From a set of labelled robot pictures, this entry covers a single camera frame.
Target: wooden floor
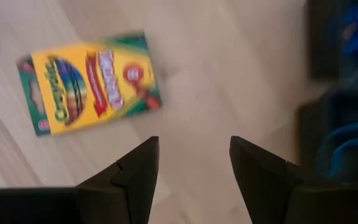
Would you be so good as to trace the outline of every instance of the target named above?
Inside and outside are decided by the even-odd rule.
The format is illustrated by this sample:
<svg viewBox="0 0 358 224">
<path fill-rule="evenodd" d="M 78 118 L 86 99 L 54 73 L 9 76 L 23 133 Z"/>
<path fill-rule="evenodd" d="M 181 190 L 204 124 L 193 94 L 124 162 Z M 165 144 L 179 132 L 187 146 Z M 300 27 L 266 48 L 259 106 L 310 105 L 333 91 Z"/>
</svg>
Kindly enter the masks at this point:
<svg viewBox="0 0 358 224">
<path fill-rule="evenodd" d="M 250 223 L 229 160 L 239 135 L 297 161 L 305 0 L 0 0 L 0 187 L 75 185 L 150 136 L 160 175 L 150 223 Z M 36 138 L 15 61 L 34 50 L 144 29 L 163 108 Z"/>
</svg>

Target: crayola crayon box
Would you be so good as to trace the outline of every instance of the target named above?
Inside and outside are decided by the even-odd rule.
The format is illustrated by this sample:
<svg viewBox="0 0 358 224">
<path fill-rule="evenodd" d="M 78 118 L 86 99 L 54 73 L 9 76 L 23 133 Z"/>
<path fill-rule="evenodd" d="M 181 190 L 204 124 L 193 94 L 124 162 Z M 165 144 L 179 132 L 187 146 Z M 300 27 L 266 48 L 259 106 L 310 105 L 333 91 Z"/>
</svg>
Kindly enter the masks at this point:
<svg viewBox="0 0 358 224">
<path fill-rule="evenodd" d="M 161 107 L 144 34 L 34 52 L 17 67 L 38 136 Z"/>
</svg>

